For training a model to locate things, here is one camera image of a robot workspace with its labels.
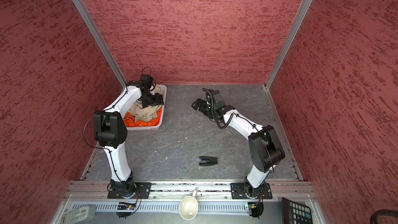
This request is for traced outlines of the beige drawstring shorts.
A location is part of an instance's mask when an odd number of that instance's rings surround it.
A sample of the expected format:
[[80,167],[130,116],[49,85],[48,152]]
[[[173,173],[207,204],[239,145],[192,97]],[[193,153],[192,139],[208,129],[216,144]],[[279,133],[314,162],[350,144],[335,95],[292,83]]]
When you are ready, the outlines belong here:
[[128,113],[135,120],[149,122],[158,117],[157,112],[162,109],[162,105],[143,107],[142,100],[136,100],[128,110]]

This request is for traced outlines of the white plastic laundry basket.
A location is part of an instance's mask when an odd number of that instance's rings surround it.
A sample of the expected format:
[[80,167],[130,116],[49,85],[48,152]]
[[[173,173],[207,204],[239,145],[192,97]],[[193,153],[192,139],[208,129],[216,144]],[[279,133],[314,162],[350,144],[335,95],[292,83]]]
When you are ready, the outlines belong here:
[[[167,93],[167,86],[166,85],[159,85],[160,91],[163,92],[163,100],[166,102],[166,93]],[[158,116],[154,119],[157,125],[150,125],[150,126],[139,126],[139,127],[127,127],[128,131],[156,131],[160,128],[163,116],[164,116],[164,106],[160,108],[158,111]]]

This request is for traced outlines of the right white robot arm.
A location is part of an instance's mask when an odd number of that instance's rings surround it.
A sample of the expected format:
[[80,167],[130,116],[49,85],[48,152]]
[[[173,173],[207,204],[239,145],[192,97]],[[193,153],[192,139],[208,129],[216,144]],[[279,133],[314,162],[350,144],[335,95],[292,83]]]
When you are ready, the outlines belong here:
[[248,141],[252,168],[244,179],[244,191],[249,198],[256,198],[265,188],[269,174],[275,172],[275,167],[285,159],[286,154],[273,126],[259,125],[239,113],[231,105],[212,104],[197,99],[192,103],[195,111],[203,113],[214,120],[219,128],[231,127]]

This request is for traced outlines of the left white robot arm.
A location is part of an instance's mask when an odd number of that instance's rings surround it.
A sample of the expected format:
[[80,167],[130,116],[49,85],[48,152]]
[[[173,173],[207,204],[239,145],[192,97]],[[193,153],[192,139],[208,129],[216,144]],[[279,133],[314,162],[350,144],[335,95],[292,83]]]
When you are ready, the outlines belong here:
[[144,105],[162,105],[163,96],[155,94],[153,78],[130,81],[124,91],[105,109],[93,114],[93,135],[105,150],[112,170],[110,189],[130,198],[136,192],[133,173],[125,154],[127,128],[123,121],[132,104],[140,100]]

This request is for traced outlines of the orange shorts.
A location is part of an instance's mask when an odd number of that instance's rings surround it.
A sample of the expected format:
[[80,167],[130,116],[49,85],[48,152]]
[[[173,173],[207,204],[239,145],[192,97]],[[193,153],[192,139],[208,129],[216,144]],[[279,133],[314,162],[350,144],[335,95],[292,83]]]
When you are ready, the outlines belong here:
[[157,125],[155,122],[155,118],[149,121],[138,120],[137,117],[132,116],[130,113],[126,113],[123,121],[126,127],[139,127],[139,126],[150,126],[150,125]]

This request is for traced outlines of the black clip on table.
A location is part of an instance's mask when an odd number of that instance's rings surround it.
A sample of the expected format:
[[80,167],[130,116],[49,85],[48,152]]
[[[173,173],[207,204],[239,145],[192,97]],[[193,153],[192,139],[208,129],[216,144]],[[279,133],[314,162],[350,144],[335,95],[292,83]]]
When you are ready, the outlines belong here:
[[218,164],[218,158],[217,157],[211,157],[211,156],[199,156],[199,166],[213,166]]

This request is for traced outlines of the black calculator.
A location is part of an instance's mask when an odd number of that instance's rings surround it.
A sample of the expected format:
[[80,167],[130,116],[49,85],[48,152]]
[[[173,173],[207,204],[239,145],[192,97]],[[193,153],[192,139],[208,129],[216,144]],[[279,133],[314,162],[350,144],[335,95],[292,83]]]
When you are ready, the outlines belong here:
[[312,210],[304,205],[282,198],[283,224],[313,224]]

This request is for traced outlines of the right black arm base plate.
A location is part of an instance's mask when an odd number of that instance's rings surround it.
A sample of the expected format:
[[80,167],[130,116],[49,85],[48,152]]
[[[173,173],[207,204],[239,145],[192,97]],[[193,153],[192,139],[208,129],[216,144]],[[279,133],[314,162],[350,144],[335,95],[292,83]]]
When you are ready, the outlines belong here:
[[230,183],[231,196],[234,200],[249,199],[269,200],[273,198],[271,187],[268,183],[263,183],[258,188],[253,188],[250,183]]

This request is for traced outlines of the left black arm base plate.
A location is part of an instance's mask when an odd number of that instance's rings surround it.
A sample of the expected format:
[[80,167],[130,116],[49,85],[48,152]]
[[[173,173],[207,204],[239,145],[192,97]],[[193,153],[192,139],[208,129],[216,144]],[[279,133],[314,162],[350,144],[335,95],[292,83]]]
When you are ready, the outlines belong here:
[[126,187],[125,185],[118,186],[108,185],[108,199],[122,199],[122,200],[134,200],[134,199],[148,199],[151,191],[152,183],[134,183],[132,187]]

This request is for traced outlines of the grey device on rail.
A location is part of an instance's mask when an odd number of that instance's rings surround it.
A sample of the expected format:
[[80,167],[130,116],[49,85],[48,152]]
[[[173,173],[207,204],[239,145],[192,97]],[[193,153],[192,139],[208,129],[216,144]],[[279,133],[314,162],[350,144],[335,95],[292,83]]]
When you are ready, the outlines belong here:
[[95,218],[95,214],[95,206],[83,206],[64,215],[61,218],[60,224],[86,224]]

